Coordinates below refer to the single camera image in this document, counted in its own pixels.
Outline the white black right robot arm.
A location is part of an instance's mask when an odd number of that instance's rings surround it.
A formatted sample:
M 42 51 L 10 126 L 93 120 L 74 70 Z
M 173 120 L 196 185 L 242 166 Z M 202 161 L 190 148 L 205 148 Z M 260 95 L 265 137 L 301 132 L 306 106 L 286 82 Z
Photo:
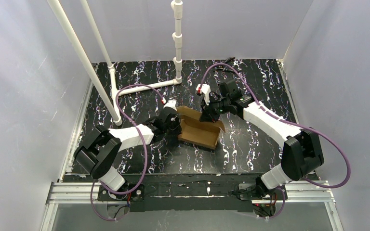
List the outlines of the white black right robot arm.
M 231 113 L 252 123 L 282 148 L 280 164 L 256 179 L 255 191 L 262 195 L 278 186 L 298 181 L 324 164 L 319 136 L 304 128 L 283 122 L 252 96 L 243 94 L 234 80 L 218 84 L 219 93 L 207 84 L 198 84 L 196 94 L 203 96 L 201 122 L 219 121 L 220 115 Z

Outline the brown cardboard paper box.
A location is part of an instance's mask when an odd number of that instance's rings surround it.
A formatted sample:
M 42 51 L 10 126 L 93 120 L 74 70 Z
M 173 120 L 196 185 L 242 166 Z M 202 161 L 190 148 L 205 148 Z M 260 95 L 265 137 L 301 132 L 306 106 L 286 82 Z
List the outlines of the brown cardboard paper box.
M 178 140 L 214 150 L 221 133 L 225 133 L 223 122 L 200 122 L 202 113 L 187 106 L 179 106 L 176 110 L 180 114 L 182 129 Z

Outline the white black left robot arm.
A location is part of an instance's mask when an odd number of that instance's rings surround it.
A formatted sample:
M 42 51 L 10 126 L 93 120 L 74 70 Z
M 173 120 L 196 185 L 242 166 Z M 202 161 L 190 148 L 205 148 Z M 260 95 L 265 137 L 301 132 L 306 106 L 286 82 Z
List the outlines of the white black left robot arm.
M 133 192 L 141 180 L 130 190 L 124 177 L 113 167 L 118 152 L 136 146 L 147 146 L 162 140 L 167 135 L 178 135 L 179 113 L 175 106 L 164 106 L 160 114 L 137 126 L 120 129 L 95 127 L 74 152 L 75 160 L 94 180 L 102 183 L 109 192 L 125 195 Z

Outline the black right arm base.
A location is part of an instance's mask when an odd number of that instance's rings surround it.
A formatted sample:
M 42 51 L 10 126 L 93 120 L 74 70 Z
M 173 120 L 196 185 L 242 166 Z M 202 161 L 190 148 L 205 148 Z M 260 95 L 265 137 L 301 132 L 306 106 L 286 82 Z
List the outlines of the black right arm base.
M 285 186 L 268 189 L 260 179 L 257 179 L 254 184 L 241 183 L 228 194 L 241 201 L 269 199 L 269 203 L 252 204 L 254 216 L 262 219 L 277 217 L 283 211 L 287 200 Z

